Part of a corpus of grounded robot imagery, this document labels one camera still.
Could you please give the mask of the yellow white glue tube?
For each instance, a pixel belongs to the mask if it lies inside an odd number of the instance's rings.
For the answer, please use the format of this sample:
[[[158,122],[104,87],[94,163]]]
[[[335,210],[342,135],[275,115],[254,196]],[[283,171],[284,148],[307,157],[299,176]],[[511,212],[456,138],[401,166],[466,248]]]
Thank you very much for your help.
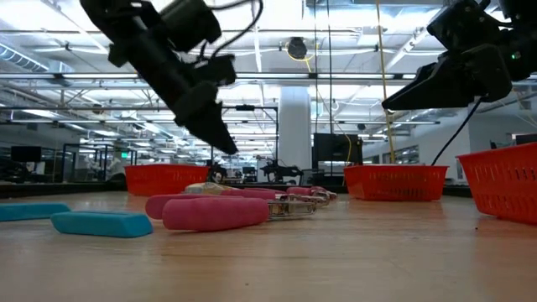
[[[195,183],[188,185],[183,190],[184,194],[220,195],[223,191],[233,190],[230,186],[212,182]]]

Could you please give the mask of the red plastic basket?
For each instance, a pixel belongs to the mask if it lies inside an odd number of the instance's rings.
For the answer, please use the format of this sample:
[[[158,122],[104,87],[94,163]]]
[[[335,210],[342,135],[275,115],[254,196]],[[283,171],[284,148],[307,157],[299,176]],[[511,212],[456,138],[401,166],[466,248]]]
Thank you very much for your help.
[[[370,201],[433,201],[442,196],[448,166],[370,164],[343,170],[348,194]]]
[[[537,225],[537,143],[458,157],[477,209]]]
[[[140,196],[181,193],[206,181],[209,167],[188,164],[146,164],[125,167],[129,194]]]

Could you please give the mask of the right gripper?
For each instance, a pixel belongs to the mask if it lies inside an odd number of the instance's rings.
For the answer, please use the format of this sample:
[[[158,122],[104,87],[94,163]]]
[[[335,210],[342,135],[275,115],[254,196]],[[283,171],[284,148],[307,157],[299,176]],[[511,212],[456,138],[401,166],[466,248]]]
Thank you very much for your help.
[[[537,72],[537,23],[516,24],[501,33],[499,48],[482,44],[420,67],[415,78],[382,107],[390,111],[465,107],[475,97],[493,102],[507,96],[512,81]]]

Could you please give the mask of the distant black monitor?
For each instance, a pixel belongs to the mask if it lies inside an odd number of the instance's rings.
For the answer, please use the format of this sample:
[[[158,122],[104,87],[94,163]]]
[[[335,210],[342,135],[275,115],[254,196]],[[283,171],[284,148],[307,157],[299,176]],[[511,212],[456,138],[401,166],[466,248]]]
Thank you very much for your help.
[[[41,156],[42,148],[39,146],[12,146],[10,150],[10,158],[15,162],[40,162]]]

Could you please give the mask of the distant black rig frame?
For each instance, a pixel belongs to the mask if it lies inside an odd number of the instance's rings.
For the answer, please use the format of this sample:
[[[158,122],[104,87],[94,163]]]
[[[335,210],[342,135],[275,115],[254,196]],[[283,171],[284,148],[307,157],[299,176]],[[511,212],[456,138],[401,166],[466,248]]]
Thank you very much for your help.
[[[279,159],[279,119],[276,107],[224,106],[222,119],[237,151],[210,149],[208,180],[221,185],[253,185],[276,179],[265,173]]]

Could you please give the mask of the large pink handled pliers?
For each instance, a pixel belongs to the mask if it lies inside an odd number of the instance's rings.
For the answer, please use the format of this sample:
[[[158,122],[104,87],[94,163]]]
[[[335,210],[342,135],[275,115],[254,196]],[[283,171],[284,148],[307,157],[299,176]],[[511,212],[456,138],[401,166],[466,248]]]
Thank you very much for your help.
[[[172,231],[218,232],[315,214],[317,203],[237,195],[154,195],[146,214]]]

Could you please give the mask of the black mesh computer case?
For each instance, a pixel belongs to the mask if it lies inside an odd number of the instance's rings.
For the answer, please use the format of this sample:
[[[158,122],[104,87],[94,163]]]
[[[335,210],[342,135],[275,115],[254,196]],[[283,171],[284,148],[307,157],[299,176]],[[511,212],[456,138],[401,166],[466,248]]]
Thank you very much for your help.
[[[363,165],[363,140],[354,134],[314,133],[312,145],[312,168],[321,169],[326,162],[325,171],[333,172],[335,162],[348,165]]]

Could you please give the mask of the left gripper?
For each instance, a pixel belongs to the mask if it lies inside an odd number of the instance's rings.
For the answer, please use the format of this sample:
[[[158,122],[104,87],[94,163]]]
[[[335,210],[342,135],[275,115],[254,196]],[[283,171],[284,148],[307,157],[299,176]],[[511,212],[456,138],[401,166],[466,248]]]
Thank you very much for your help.
[[[216,103],[215,85],[202,81],[194,66],[171,50],[165,37],[149,30],[110,44],[108,59],[117,66],[129,63],[175,114],[175,123],[225,154],[235,154],[234,143]]]

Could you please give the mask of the pink-handled hole punch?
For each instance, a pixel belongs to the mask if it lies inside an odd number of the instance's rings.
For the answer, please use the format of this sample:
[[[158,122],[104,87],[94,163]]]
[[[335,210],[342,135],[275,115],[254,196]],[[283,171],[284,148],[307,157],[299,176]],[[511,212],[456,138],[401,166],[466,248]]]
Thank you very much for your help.
[[[326,200],[335,200],[337,198],[337,193],[331,192],[320,186],[289,187],[286,190],[286,193],[290,195],[317,196],[317,197],[322,197]]]

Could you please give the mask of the white building pillar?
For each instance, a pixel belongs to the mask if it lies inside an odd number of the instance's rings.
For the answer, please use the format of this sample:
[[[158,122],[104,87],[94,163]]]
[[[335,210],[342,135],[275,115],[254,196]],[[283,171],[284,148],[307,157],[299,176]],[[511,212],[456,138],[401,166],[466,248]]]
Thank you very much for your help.
[[[282,86],[279,99],[279,158],[311,168],[310,94],[305,86]]]

